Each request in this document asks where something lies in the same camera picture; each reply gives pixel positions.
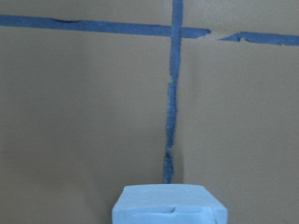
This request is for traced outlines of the light blue foam block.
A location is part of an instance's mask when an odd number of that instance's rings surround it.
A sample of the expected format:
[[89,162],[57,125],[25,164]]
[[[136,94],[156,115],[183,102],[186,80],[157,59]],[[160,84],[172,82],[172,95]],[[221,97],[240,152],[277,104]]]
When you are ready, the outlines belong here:
[[126,186],[112,209],[114,224],[226,224],[228,210],[205,187]]

